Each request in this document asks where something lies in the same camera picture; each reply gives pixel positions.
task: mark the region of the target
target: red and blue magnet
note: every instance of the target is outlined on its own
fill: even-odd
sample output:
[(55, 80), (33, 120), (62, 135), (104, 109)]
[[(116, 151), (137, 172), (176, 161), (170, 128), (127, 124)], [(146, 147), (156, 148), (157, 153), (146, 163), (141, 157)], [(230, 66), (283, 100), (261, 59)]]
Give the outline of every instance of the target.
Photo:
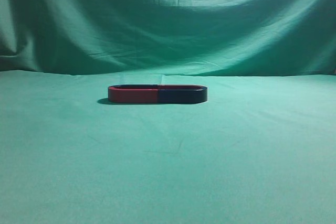
[(207, 101), (207, 87), (199, 85), (125, 84), (108, 88), (109, 101), (115, 103), (178, 103)]

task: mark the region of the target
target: red end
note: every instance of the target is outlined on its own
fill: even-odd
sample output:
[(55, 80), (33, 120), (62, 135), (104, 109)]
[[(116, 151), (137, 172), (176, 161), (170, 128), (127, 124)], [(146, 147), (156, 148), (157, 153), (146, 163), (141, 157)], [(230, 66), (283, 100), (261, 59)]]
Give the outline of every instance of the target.
[(157, 89), (118, 89), (109, 87), (109, 101), (117, 103), (157, 103)]

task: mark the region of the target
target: blue magnet half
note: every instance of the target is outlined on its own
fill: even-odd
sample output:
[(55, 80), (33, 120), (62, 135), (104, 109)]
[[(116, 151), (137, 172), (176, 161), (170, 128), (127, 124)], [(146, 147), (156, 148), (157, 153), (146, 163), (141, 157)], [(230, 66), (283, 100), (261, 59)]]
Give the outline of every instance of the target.
[(207, 101), (207, 87), (199, 85), (158, 85), (158, 103), (193, 104)]

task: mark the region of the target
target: green fabric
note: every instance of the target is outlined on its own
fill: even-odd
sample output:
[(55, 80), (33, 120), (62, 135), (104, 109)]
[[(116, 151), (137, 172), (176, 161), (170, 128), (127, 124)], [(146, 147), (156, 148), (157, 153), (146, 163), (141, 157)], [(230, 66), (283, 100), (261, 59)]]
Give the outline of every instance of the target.
[[(193, 105), (107, 86), (202, 84)], [(330, 224), (336, 76), (0, 73), (1, 224)]]
[(0, 70), (325, 74), (335, 16), (336, 0), (0, 0)]

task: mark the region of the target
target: blue end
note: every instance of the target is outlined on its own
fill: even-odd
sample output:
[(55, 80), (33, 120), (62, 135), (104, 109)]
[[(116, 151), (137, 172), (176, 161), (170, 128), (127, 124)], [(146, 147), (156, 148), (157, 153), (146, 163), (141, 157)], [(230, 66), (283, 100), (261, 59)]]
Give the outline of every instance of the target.
[(207, 101), (207, 87), (202, 89), (162, 89), (158, 93), (158, 103), (193, 104)]

